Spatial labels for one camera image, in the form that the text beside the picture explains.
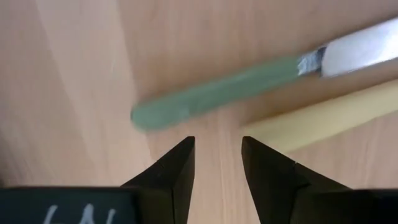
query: cream-colored object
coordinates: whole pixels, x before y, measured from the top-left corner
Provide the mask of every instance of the cream-colored object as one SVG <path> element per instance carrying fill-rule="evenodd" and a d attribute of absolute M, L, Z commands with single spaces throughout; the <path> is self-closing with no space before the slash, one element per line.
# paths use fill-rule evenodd
<path fill-rule="evenodd" d="M 282 153 L 398 110 L 398 80 L 282 114 L 244 128 Z"/>

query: wood grain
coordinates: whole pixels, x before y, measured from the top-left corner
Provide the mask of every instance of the wood grain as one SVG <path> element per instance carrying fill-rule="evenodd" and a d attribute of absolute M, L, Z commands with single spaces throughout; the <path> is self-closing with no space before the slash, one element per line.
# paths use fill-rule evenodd
<path fill-rule="evenodd" d="M 258 223 L 240 126 L 398 77 L 396 63 L 308 77 L 143 134 L 138 101 L 304 52 L 398 15 L 395 0 L 0 1 L 0 173 L 7 185 L 120 185 L 197 137 L 189 223 Z M 351 187 L 397 187 L 398 116 L 292 155 Z"/>

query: knife blade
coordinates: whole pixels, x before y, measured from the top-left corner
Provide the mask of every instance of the knife blade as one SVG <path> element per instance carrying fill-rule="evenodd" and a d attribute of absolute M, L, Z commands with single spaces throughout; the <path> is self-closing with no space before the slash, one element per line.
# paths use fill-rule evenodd
<path fill-rule="evenodd" d="M 226 78 L 198 85 L 133 107 L 141 129 L 164 129 L 226 103 L 240 100 L 320 72 L 345 75 L 398 57 L 398 17 L 363 29 L 299 56 L 284 57 Z"/>

